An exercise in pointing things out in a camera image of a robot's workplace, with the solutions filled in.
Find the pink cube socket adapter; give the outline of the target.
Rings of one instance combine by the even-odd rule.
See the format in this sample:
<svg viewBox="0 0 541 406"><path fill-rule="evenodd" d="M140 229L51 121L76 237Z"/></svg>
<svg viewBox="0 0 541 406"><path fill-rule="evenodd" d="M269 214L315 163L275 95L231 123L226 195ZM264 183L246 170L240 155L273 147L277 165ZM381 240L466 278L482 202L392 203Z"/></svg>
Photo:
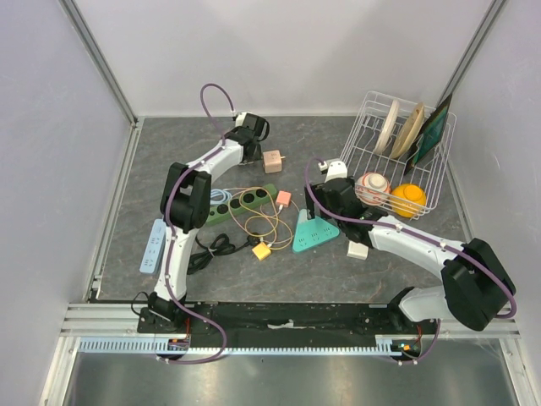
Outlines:
<svg viewBox="0 0 541 406"><path fill-rule="evenodd" d="M265 174L281 172L283 160L284 156L279 150L265 151L263 153L263 169Z"/></svg>

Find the teal triangular power strip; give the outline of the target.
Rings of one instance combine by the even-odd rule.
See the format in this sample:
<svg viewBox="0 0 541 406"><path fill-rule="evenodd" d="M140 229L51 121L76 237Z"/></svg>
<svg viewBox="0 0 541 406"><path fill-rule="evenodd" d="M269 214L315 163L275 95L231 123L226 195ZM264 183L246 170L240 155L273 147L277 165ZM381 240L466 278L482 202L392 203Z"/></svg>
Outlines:
<svg viewBox="0 0 541 406"><path fill-rule="evenodd" d="M318 216L308 219L308 214L306 209L301 209L298 213L292 242L292 252L295 254L330 242L340 235L338 227Z"/></svg>

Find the white square plug adapter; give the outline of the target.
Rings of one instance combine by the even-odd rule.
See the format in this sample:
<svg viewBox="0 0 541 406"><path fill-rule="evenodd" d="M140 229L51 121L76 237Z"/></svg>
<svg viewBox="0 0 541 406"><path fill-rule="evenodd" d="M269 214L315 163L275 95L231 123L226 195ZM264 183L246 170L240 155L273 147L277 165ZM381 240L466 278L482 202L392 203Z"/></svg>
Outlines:
<svg viewBox="0 0 541 406"><path fill-rule="evenodd" d="M369 247L360 244L360 243L354 243L353 241L350 241L348 243L347 247L347 257L365 261L368 258L369 255Z"/></svg>

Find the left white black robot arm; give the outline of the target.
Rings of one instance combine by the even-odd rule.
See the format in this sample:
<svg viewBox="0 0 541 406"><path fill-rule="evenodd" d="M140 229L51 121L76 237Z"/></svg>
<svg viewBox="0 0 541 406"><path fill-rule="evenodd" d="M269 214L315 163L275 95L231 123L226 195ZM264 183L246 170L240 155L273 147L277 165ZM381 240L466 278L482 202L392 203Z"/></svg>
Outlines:
<svg viewBox="0 0 541 406"><path fill-rule="evenodd" d="M234 123L201 157L169 168L160 206L166 223L161 270L147 306L139 313L139 333L180 332L194 314L183 307L189 257L210 214L212 182L242 162L261 159L260 142L270 133L268 121L251 112L238 114Z"/></svg>

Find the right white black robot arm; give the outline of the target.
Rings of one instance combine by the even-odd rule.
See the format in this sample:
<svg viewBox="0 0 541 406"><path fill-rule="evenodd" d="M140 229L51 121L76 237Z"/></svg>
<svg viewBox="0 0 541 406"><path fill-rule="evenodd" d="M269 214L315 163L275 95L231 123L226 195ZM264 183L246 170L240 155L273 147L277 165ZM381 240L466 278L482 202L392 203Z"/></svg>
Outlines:
<svg viewBox="0 0 541 406"><path fill-rule="evenodd" d="M491 246L482 239L468 243L423 232L356 196L352 178L306 183L310 215L336 222L353 247L366 258L369 250L397 255L440 280L432 288L405 288L387 311L389 327L408 332L417 322L453 318L481 332L493 319L512 318L516 288Z"/></svg>

